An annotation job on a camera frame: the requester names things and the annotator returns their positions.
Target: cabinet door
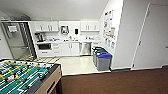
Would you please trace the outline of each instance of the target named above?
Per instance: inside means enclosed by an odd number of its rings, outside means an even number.
[[[50,31],[50,23],[42,22],[42,31]]]
[[[41,21],[34,21],[36,31],[42,31],[42,22]]]
[[[37,51],[38,57],[53,57],[52,50],[38,50]]]
[[[87,22],[81,22],[81,31],[87,31],[88,25]]]
[[[62,43],[61,44],[61,52],[62,56],[71,56],[70,44]]]
[[[71,55],[79,56],[79,43],[71,43]]]
[[[95,30],[95,31],[99,31],[99,30],[100,30],[100,29],[99,29],[99,24],[100,24],[99,22],[95,22],[95,23],[94,23],[94,26],[95,26],[94,30]]]
[[[50,30],[58,31],[58,22],[50,22]]]
[[[88,31],[95,31],[95,24],[94,22],[88,22]]]

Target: blue recycling bin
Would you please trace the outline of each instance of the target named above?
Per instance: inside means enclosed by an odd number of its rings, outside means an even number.
[[[106,71],[109,70],[112,55],[108,52],[100,52],[96,54],[97,56],[97,70],[98,71]]]

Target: stainless steel refrigerator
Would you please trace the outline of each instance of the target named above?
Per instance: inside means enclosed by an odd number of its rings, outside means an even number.
[[[2,22],[2,27],[13,59],[37,57],[28,22]]]

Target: drawer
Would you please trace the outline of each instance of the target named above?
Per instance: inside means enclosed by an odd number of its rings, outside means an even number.
[[[39,57],[53,57],[52,50],[39,50],[37,53]]]
[[[57,46],[59,46],[59,44],[57,44],[57,43],[54,43],[54,44],[53,44],[53,47],[57,47]]]
[[[61,50],[53,50],[54,56],[61,56]]]
[[[57,46],[57,47],[53,47],[52,49],[53,49],[53,50],[59,50],[60,47]]]

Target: gray trash can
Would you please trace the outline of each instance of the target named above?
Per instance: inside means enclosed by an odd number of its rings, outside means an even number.
[[[96,56],[97,56],[97,70],[98,71],[109,70],[112,55],[107,52],[101,52],[97,54]]]
[[[102,47],[95,47],[93,49],[93,62],[95,66],[97,66],[96,54],[100,52],[107,52],[107,51]]]

